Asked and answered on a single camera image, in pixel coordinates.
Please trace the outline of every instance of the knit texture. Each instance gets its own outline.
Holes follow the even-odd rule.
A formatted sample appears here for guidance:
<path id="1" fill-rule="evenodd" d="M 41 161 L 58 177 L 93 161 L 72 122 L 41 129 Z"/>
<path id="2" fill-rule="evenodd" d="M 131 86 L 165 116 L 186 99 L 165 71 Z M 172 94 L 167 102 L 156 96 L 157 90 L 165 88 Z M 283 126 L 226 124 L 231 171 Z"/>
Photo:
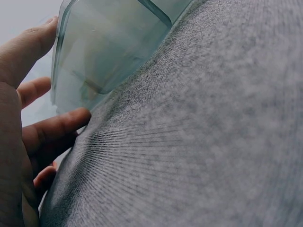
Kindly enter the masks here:
<path id="1" fill-rule="evenodd" d="M 303 226 L 303 1 L 195 1 L 94 111 L 41 224 Z"/>

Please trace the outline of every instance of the hand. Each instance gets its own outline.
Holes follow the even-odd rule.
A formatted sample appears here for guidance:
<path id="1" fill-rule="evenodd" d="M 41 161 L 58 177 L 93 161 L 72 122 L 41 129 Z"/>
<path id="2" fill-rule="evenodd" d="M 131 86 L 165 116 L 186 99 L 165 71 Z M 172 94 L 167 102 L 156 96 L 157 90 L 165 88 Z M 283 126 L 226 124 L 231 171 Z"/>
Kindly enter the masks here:
<path id="1" fill-rule="evenodd" d="M 45 94 L 50 79 L 20 85 L 55 40 L 57 18 L 0 47 L 0 226 L 39 225 L 38 205 L 56 169 L 50 163 L 73 146 L 76 130 L 90 113 L 84 108 L 25 128 L 21 109 Z"/>

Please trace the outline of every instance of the fingernail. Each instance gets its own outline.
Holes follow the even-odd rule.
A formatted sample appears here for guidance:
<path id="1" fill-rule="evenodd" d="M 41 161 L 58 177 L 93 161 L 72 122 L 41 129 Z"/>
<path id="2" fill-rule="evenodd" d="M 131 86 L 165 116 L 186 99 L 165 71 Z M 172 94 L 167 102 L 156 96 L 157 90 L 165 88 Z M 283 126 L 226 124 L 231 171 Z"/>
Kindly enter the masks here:
<path id="1" fill-rule="evenodd" d="M 47 21 L 46 21 L 46 24 L 50 24 L 52 21 L 53 21 L 54 17 L 52 18 L 49 18 Z"/>

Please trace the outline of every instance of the glass panel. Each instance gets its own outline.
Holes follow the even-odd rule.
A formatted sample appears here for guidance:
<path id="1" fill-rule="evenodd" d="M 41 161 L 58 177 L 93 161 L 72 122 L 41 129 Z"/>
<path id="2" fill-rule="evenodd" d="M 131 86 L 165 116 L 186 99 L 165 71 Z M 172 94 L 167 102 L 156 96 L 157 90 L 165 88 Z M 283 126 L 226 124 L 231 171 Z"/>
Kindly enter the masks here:
<path id="1" fill-rule="evenodd" d="M 63 1 L 52 102 L 60 112 L 92 109 L 148 61 L 171 26 L 170 18 L 150 0 Z"/>

